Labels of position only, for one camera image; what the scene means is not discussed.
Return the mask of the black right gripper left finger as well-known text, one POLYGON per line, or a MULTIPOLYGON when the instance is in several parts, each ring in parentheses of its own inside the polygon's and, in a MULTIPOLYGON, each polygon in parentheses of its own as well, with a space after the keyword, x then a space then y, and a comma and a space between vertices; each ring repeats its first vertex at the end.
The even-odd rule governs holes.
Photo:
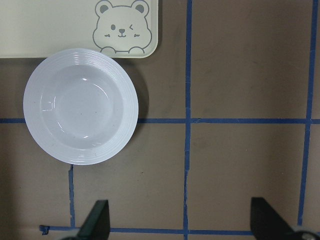
POLYGON ((97 200, 77 233, 78 237, 109 237, 110 213, 108 200, 97 200))

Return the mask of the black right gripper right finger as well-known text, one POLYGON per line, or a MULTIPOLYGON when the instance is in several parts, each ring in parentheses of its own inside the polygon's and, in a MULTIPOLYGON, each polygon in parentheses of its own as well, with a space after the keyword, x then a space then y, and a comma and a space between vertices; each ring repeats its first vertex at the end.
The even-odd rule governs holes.
POLYGON ((290 236, 295 232, 263 197, 251 198, 250 230, 253 236, 290 236))

